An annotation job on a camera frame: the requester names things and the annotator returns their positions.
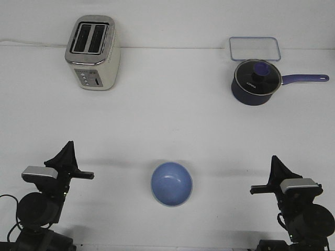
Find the pot lid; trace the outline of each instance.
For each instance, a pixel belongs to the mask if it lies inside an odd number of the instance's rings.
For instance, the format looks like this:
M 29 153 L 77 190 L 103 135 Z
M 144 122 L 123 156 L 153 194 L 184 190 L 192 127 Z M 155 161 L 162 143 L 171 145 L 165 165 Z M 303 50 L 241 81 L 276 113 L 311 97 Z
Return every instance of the pot lid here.
M 265 60 L 246 60 L 234 73 L 237 84 L 253 95 L 265 96 L 274 93 L 282 84 L 278 69 Z

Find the clear plastic lid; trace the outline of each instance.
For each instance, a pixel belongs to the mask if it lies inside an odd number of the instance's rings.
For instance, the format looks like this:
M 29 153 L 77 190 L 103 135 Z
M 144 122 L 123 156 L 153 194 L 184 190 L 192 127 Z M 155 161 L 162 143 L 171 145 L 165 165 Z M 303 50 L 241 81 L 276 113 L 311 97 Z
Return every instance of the clear plastic lid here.
M 278 41 L 273 37 L 231 37 L 230 56 L 234 61 L 262 59 L 279 61 L 281 53 Z

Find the toaster slot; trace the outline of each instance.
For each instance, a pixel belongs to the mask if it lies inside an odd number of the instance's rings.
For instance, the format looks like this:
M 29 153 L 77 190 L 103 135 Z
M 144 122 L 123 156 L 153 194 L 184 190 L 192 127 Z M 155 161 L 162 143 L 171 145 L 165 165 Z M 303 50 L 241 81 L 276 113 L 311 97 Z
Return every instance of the toaster slot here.
M 80 23 L 72 45 L 72 53 L 101 54 L 108 24 Z

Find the white wall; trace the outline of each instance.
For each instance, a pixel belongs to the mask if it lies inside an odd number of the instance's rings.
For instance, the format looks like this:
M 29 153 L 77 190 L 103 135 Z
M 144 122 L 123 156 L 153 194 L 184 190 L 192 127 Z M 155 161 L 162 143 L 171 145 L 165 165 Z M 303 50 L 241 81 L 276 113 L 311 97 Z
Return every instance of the white wall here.
M 275 36 L 281 48 L 329 49 L 333 0 L 2 0 L 0 39 L 67 44 L 75 21 L 108 15 L 123 47 L 221 48 L 231 36 Z

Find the white cable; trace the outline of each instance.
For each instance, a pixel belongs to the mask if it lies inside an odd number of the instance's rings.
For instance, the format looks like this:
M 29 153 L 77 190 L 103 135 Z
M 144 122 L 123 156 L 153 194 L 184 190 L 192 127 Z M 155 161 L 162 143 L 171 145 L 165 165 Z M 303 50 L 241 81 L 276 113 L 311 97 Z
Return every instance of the white cable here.
M 23 44 L 37 45 L 37 46 L 43 46 L 43 47 L 66 47 L 66 44 L 30 42 L 30 41 L 24 41 L 24 40 L 18 40 L 18 39 L 9 39 L 9 38 L 0 39 L 0 43 L 1 42 L 23 43 Z

